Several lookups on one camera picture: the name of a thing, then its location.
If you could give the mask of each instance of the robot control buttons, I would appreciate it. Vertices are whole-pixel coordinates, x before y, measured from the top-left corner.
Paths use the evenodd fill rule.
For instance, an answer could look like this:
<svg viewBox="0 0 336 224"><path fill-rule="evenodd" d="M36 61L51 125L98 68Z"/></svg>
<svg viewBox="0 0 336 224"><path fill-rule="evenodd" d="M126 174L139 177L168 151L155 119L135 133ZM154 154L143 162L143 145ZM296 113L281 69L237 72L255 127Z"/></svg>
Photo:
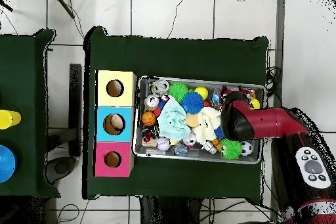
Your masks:
<svg viewBox="0 0 336 224"><path fill-rule="evenodd" d="M320 174L323 172L321 164L319 162L316 162L315 160L307 161L304 165L304 170L311 174Z"/></svg>
<svg viewBox="0 0 336 224"><path fill-rule="evenodd" d="M300 168L302 180L315 189L330 187L331 181L320 154L313 148L304 146L296 154L297 165Z"/></svg>
<svg viewBox="0 0 336 224"><path fill-rule="evenodd" d="M310 175L308 178L309 178L310 181L316 181L317 180L315 175Z"/></svg>

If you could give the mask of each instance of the green table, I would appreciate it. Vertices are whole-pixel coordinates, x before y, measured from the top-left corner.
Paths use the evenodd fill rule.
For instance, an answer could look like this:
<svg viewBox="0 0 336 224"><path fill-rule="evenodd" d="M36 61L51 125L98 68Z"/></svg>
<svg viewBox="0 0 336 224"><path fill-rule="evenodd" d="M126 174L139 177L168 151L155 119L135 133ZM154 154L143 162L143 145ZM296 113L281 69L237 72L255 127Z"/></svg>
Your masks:
<svg viewBox="0 0 336 224"><path fill-rule="evenodd" d="M107 37L101 27L93 27L84 42L83 197L226 196L259 203L261 163L219 164L136 156L129 178L93 177L95 70L132 71L138 77L155 75L264 85L267 47L265 37L254 41Z"/></svg>
<svg viewBox="0 0 336 224"><path fill-rule="evenodd" d="M0 183L0 195L59 197L45 182L47 157L45 50L53 30L0 35L0 109L21 113L21 122L0 130L0 145L14 151L18 167Z"/></svg>

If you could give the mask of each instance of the blue box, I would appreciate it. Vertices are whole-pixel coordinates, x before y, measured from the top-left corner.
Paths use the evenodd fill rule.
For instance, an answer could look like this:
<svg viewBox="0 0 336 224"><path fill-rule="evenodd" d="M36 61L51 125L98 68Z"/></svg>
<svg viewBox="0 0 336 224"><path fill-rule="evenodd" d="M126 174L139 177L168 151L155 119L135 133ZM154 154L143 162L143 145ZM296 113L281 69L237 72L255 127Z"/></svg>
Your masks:
<svg viewBox="0 0 336 224"><path fill-rule="evenodd" d="M133 110L132 107L105 107L97 109L97 142L131 142L133 136ZM103 128L106 116L119 114L125 122L124 130L118 135L111 135Z"/></svg>

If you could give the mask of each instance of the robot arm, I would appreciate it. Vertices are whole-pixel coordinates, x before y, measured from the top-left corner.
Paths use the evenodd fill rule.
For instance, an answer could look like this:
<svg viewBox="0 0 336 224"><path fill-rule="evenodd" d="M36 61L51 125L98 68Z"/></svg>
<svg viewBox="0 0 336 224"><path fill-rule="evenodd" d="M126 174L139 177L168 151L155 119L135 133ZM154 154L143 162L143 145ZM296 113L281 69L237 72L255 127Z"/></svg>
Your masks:
<svg viewBox="0 0 336 224"><path fill-rule="evenodd" d="M248 100L233 91L222 107L221 126L230 140L275 138L273 145L289 203L299 214L300 224L336 224L331 166L327 166L307 127L294 113L285 108L251 110Z"/></svg>

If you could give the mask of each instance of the blue bowl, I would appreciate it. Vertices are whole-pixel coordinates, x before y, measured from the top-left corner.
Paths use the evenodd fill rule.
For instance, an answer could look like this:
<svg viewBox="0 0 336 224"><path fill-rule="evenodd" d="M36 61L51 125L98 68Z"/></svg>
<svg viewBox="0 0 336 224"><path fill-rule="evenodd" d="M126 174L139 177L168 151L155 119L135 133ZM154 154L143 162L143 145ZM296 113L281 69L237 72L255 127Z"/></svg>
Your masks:
<svg viewBox="0 0 336 224"><path fill-rule="evenodd" d="M16 167L16 158L13 152L0 145L0 183L12 177Z"/></svg>

